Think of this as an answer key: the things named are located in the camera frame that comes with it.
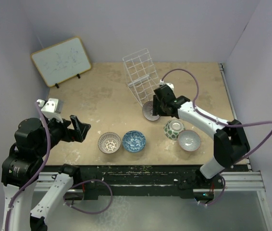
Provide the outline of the purple striped bowl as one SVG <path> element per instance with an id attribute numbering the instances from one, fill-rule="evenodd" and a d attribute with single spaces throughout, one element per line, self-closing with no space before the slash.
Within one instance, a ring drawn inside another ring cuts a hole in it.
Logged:
<path id="1" fill-rule="evenodd" d="M 153 115 L 153 101 L 144 103 L 142 113 L 143 116 L 149 121 L 157 121 L 160 118 L 159 115 Z"/>

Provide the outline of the white wire dish rack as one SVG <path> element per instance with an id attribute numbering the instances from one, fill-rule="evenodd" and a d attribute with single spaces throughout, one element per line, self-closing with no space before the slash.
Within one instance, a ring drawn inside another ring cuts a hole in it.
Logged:
<path id="1" fill-rule="evenodd" d="M 126 84 L 137 102 L 143 106 L 153 100 L 160 78 L 148 49 L 142 49 L 123 58 Z"/>

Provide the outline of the green leaf pattern bowl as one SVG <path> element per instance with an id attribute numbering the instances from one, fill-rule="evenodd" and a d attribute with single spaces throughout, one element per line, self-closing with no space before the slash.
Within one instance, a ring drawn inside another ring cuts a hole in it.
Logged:
<path id="1" fill-rule="evenodd" d="M 185 130 L 183 123 L 177 119 L 169 120 L 163 128 L 165 136 L 173 141 L 178 140 L 179 133 Z"/>

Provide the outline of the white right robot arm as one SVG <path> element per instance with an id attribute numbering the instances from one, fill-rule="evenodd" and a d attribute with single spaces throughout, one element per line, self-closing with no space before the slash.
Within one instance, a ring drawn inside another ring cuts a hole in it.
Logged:
<path id="1" fill-rule="evenodd" d="M 216 175 L 239 162 L 250 151 L 245 131 L 238 120 L 214 117 L 189 98 L 176 97 L 166 84 L 154 90 L 153 114 L 186 121 L 212 138 L 213 157 L 195 173 L 196 183 L 201 188 L 209 187 Z"/>

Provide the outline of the blue floral pattern bowl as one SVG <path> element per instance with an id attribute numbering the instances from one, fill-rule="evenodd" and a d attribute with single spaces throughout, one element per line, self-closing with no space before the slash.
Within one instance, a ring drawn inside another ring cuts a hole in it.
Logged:
<path id="1" fill-rule="evenodd" d="M 131 130 L 123 136 L 123 147 L 130 153 L 138 153 L 144 149 L 146 138 L 144 134 L 137 130 Z"/>

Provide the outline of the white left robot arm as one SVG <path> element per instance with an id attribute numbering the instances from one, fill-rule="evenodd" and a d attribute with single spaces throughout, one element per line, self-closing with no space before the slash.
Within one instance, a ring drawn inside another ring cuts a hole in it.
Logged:
<path id="1" fill-rule="evenodd" d="M 66 191 L 81 184 L 80 168 L 64 164 L 56 178 L 41 199 L 31 207 L 34 189 L 39 173 L 51 148 L 60 141 L 83 142 L 91 125 L 82 123 L 74 115 L 62 122 L 38 118 L 23 120 L 15 132 L 15 143 L 2 164 L 5 206 L 2 230 L 4 231 L 46 231 L 47 222 Z"/>

